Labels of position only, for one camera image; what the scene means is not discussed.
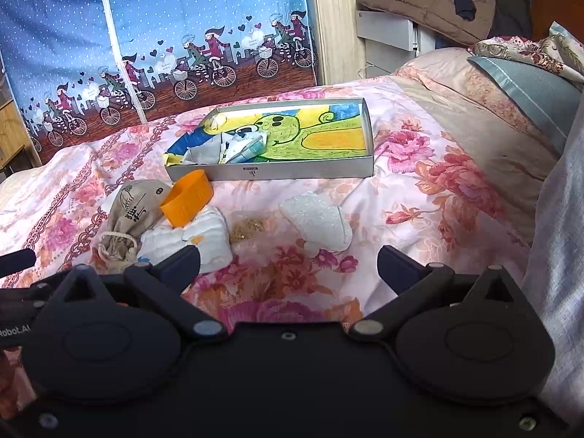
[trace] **gauze cloth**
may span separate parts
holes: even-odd
[[[229,232],[221,213],[205,206],[195,219],[181,228],[173,229],[167,219],[142,235],[138,259],[156,265],[182,247],[196,245],[201,255],[199,274],[227,267],[233,259]]]
[[[107,231],[101,233],[97,245],[109,273],[120,273],[136,261],[136,239],[162,217],[160,204],[169,191],[167,184],[156,180],[127,181],[122,185],[109,211]]]
[[[315,193],[282,201],[280,212],[306,241],[304,249],[309,255],[316,256],[320,249],[341,252],[351,244],[353,231],[341,208]]]

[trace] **metal screw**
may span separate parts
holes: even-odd
[[[54,430],[59,425],[59,420],[53,414],[40,414],[39,424],[47,430]]]
[[[524,416],[519,420],[519,428],[523,431],[533,431],[537,426],[537,420],[532,416]]]
[[[383,324],[372,319],[362,319],[355,323],[353,329],[363,336],[375,336],[383,331]]]
[[[199,321],[193,326],[193,331],[199,336],[217,336],[223,331],[223,324],[212,320]]]
[[[291,331],[286,331],[283,332],[281,335],[281,338],[284,339],[284,341],[293,341],[294,339],[296,339],[296,333],[293,333]]]

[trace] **white cloth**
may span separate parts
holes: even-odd
[[[167,219],[154,229],[144,232],[138,260],[160,263],[187,245],[196,245],[201,255],[199,274],[214,272],[227,267],[233,259],[229,246],[229,232],[221,213],[205,206],[182,228],[173,229]]]
[[[353,231],[343,211],[319,195],[308,192],[280,203],[280,212],[296,227],[306,241],[305,251],[317,255],[320,249],[345,251]]]
[[[556,346],[542,399],[564,420],[584,418],[584,97],[564,154],[545,180],[522,289]]]

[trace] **pink floral bedding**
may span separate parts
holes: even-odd
[[[252,101],[320,97],[367,100],[375,136],[374,176],[214,182],[211,203],[228,221],[235,211],[263,216],[267,232],[235,245],[229,267],[193,279],[186,300],[230,329],[238,321],[350,324],[395,297],[377,275],[377,253],[386,244],[422,264],[441,261],[472,273],[497,263],[516,277],[522,274],[528,248],[507,222],[496,191],[449,134],[388,77]],[[94,248],[107,218],[101,202],[128,179],[169,181],[162,153],[212,108],[57,152],[0,213],[0,254],[29,247],[38,258],[33,269],[5,278],[3,286],[24,287],[78,263],[102,269]],[[278,213],[280,201],[308,190],[342,206],[354,232],[347,251],[307,255],[299,235]],[[6,394],[0,395],[5,416],[31,397],[18,354],[11,359],[16,378],[7,390],[12,398],[2,402]]]

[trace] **green cartoon character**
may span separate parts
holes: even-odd
[[[361,116],[334,120],[324,112],[319,123],[301,128],[296,116],[271,114],[255,122],[258,130],[268,132],[266,161],[316,160],[366,156]]]

